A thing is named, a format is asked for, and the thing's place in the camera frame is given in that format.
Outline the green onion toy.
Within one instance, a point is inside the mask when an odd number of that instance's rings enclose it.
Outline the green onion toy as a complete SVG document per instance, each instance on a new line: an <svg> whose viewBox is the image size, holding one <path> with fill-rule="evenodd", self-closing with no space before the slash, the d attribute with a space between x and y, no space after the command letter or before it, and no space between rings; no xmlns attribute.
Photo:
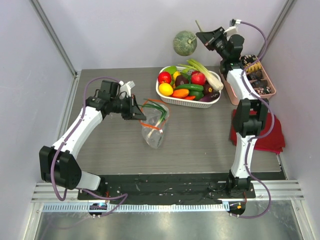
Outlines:
<svg viewBox="0 0 320 240"><path fill-rule="evenodd" d="M142 113L146 116L146 120L141 120L140 124L148 130L147 138L156 133L163 133L169 111L160 102L154 99L146 99L144 104L140 106Z"/></svg>

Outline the clear zip top bag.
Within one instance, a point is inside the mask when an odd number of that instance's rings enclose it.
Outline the clear zip top bag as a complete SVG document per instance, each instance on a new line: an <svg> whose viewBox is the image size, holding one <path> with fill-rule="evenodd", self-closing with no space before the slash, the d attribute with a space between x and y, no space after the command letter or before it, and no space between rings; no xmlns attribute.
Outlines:
<svg viewBox="0 0 320 240"><path fill-rule="evenodd" d="M164 140L170 109L165 102L150 98L140 107L146 117L139 121L142 137L151 148L158 149Z"/></svg>

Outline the green melon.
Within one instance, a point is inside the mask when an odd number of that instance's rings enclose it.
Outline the green melon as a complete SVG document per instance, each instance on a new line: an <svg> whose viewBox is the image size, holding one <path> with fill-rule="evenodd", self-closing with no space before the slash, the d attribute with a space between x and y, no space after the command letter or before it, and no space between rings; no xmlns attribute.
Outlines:
<svg viewBox="0 0 320 240"><path fill-rule="evenodd" d="M182 57L192 55L195 52L197 45L197 37L191 31L180 31L173 39L173 49Z"/></svg>

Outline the green cucumber toy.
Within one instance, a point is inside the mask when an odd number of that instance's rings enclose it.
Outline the green cucumber toy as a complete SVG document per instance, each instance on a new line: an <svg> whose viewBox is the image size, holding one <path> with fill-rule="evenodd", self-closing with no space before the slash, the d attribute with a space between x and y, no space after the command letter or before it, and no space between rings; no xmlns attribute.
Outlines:
<svg viewBox="0 0 320 240"><path fill-rule="evenodd" d="M199 84L188 83L188 84L182 84L175 87L175 90L180 90L180 89L187 89L189 91L202 92L204 90L204 86Z"/></svg>

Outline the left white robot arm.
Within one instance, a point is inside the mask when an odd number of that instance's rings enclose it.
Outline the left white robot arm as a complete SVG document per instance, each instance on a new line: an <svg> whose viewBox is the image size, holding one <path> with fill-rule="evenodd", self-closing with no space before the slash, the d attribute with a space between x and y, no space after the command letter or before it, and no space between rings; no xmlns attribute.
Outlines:
<svg viewBox="0 0 320 240"><path fill-rule="evenodd" d="M103 177L81 170L77 156L93 130L109 114L120 114L124 120L146 120L131 92L133 81L116 81L101 78L101 86L93 96L84 96L82 109L64 135L52 146L43 146L39 151L42 180L51 183L56 190L84 189L93 198L100 200L107 192Z"/></svg>

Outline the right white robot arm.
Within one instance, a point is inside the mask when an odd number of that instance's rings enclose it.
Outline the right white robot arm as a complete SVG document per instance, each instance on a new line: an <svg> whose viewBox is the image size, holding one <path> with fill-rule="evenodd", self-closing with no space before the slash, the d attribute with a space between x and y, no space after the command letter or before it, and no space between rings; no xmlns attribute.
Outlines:
<svg viewBox="0 0 320 240"><path fill-rule="evenodd" d="M214 31L200 31L195 35L208 50L216 51L221 56L220 73L239 100L232 118L236 132L235 157L224 188L230 197L236 198L251 189L252 156L257 138L266 126L267 102L256 94L247 79L241 61L245 41L241 35L227 36L222 27Z"/></svg>

